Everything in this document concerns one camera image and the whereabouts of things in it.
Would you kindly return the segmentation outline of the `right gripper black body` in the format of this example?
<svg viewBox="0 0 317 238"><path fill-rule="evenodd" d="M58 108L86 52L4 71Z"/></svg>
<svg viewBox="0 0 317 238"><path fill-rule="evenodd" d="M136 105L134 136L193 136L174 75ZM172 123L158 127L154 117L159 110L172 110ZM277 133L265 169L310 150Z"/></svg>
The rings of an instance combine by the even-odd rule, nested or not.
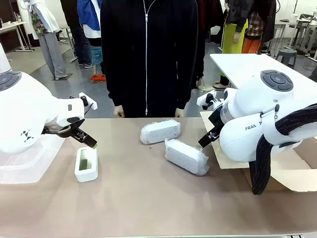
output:
<svg viewBox="0 0 317 238"><path fill-rule="evenodd" d="M219 135L221 129L224 126L222 119L220 117L222 106L214 109L213 113L209 116L209 121L213 124L213 128L209 131L210 134Z"/></svg>

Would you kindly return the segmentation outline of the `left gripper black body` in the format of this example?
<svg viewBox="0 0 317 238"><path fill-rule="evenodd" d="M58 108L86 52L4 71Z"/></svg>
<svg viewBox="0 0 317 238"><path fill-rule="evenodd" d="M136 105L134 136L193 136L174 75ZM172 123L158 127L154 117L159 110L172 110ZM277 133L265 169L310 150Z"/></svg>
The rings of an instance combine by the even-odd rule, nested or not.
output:
<svg viewBox="0 0 317 238"><path fill-rule="evenodd" d="M79 128L81 124L85 120L79 120L77 122L74 122L64 128L62 128L59 131L51 131L47 127L44 127L42 134L55 134L61 138L67 138L67 137L73 137L73 138L83 138L84 132Z"/></svg>

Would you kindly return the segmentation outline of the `person right hand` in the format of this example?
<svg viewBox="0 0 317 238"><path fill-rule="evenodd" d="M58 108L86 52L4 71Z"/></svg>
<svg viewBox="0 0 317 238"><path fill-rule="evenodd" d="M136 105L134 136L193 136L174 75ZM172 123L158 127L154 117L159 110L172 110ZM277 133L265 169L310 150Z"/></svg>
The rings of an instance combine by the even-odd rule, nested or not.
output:
<svg viewBox="0 0 317 238"><path fill-rule="evenodd" d="M115 106L113 114L115 115L116 118L125 118L123 106L122 105Z"/></svg>

